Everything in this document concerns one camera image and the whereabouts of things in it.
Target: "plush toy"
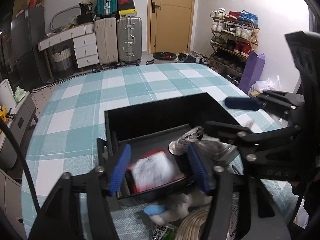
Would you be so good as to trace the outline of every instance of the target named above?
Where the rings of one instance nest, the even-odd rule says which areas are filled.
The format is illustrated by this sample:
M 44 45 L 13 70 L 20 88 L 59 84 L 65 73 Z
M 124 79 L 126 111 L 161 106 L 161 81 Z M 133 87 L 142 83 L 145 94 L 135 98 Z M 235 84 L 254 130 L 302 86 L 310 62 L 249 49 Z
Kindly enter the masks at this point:
M 183 219 L 189 215 L 189 207 L 208 205 L 212 197 L 208 197 L 199 189 L 193 189 L 186 194 L 172 194 L 165 200 L 165 205 L 148 205 L 144 208 L 145 214 L 157 225 Z

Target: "beige suitcase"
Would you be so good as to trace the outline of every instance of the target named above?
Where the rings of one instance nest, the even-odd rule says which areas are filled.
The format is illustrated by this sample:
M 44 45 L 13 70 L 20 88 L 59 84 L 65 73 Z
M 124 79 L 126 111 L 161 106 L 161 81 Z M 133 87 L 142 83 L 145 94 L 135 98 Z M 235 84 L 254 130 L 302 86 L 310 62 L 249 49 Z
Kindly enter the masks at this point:
M 116 19 L 96 20 L 95 32 L 99 63 L 102 65 L 118 62 Z

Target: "refrigerator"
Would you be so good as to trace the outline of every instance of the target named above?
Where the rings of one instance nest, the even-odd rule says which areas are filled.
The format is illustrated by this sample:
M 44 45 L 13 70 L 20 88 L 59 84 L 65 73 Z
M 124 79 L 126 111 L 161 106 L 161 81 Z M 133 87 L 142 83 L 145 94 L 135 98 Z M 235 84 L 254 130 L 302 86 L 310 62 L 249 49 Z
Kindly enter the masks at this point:
M 44 53 L 37 42 L 45 37 L 44 7 L 29 7 L 11 22 L 12 52 L 21 88 L 30 91 L 50 79 Z

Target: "blue plush part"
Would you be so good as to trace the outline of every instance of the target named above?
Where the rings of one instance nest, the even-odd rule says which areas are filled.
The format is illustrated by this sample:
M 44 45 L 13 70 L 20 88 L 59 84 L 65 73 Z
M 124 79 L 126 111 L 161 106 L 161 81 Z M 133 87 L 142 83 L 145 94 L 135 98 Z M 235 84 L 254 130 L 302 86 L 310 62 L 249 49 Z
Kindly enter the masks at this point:
M 148 205 L 143 209 L 143 211 L 148 216 L 159 215 L 165 211 L 165 207 L 164 205 Z
M 188 159 L 191 165 L 191 169 L 193 172 L 193 177 L 196 181 L 196 185 L 202 190 L 204 193 L 209 192 L 209 179 L 208 179 L 208 173 L 205 170 L 195 147 L 192 143 L 188 146 Z
M 122 184 L 125 171 L 131 159 L 131 154 L 131 146 L 130 144 L 127 144 L 110 176 L 109 192 L 111 195 L 116 193 Z

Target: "desk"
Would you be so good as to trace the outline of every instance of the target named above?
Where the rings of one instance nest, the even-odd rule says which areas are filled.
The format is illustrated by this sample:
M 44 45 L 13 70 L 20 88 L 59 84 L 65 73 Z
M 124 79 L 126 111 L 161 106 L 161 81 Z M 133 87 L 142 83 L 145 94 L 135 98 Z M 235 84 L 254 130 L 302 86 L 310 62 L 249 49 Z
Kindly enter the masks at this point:
M 37 43 L 38 50 L 44 51 L 51 78 L 53 78 L 53 76 L 46 49 L 70 39 L 73 39 L 78 68 L 99 63 L 96 36 L 93 32 L 93 23 L 77 25 L 71 29 L 45 38 Z
M 96 139 L 106 139 L 104 111 L 165 98 L 207 92 L 222 106 L 227 96 L 246 96 L 210 68 L 195 63 L 157 64 L 118 68 L 71 79 L 57 87 L 39 118 L 27 153 L 27 163 L 43 204 L 64 172 L 79 175 L 98 164 Z M 227 109 L 241 124 L 254 120 L 252 131 L 279 129 L 263 110 Z M 242 166 L 239 156 L 233 165 Z M 265 182 L 283 213 L 294 208 L 296 196 L 289 183 Z M 80 198 L 85 237 L 90 239 L 86 198 Z M 111 215 L 120 239 L 148 238 L 151 220 L 142 215 L 146 206 L 119 206 L 108 198 Z M 22 213 L 27 235 L 35 220 L 25 177 L 22 180 Z

